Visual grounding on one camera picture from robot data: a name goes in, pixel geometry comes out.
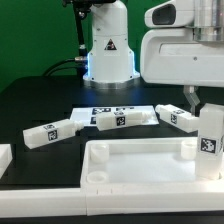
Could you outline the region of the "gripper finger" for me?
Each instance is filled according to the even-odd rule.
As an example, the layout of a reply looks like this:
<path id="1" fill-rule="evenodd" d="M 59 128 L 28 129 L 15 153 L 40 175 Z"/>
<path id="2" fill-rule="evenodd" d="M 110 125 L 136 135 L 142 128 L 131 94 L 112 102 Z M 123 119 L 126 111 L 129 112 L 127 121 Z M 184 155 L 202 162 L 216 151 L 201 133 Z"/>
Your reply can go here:
<path id="1" fill-rule="evenodd" d="M 196 86 L 185 85 L 183 88 L 183 93 L 190 104 L 190 111 L 192 115 L 195 114 L 196 106 L 200 103 L 196 91 Z"/>

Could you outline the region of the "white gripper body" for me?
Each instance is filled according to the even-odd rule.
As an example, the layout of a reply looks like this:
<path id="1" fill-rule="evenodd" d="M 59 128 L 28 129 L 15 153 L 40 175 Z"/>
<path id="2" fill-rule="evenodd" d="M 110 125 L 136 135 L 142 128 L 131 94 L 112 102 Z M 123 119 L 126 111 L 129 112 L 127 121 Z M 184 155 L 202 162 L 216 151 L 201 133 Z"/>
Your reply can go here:
<path id="1" fill-rule="evenodd" d="M 144 81 L 224 87 L 224 0 L 168 0 L 144 20 Z"/>

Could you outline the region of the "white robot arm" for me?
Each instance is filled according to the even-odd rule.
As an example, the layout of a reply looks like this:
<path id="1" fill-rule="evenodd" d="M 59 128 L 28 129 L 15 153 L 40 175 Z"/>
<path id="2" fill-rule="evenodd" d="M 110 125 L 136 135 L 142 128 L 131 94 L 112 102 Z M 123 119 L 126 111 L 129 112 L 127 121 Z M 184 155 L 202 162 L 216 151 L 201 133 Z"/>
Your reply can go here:
<path id="1" fill-rule="evenodd" d="M 224 0 L 168 0 L 145 12 L 140 70 L 128 46 L 127 10 L 119 1 L 95 3 L 87 85 L 122 88 L 147 83 L 182 85 L 192 107 L 199 86 L 224 87 Z"/>

